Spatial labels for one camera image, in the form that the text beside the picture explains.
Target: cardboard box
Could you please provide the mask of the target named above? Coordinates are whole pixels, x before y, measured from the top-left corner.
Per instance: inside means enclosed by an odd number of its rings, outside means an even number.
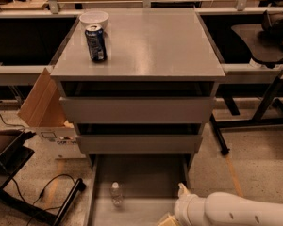
[[[36,131],[55,158],[83,158],[85,155],[79,151],[75,140],[75,129],[67,124],[59,97],[55,81],[44,69],[18,116]]]

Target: cardboard flap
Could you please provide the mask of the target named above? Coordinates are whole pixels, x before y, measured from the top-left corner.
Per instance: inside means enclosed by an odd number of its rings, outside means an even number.
[[[61,127],[66,116],[59,103],[59,92],[50,72],[40,74],[34,87],[22,104],[18,116],[31,127]]]

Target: can label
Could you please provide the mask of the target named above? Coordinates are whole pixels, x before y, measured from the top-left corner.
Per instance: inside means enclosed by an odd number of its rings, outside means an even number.
[[[88,25],[85,30],[85,36],[89,47],[92,61],[104,61],[107,58],[104,29],[99,24]]]

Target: drawer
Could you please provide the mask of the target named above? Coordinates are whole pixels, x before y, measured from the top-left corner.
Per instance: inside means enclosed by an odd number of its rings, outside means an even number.
[[[104,135],[78,136],[84,154],[195,154],[200,135]]]
[[[207,97],[211,95],[214,83],[159,80],[60,81],[60,87],[66,97]]]
[[[153,226],[173,214],[178,184],[188,182],[183,155],[100,155],[89,186],[90,211],[85,226]],[[112,204],[109,189],[118,182],[121,207]]]
[[[68,121],[76,123],[202,123],[214,99],[196,98],[61,98]]]

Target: cabinet top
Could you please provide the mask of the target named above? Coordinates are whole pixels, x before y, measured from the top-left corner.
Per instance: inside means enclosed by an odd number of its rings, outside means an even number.
[[[192,8],[114,8],[108,58],[94,63],[78,23],[51,75],[57,80],[210,80],[224,71]]]

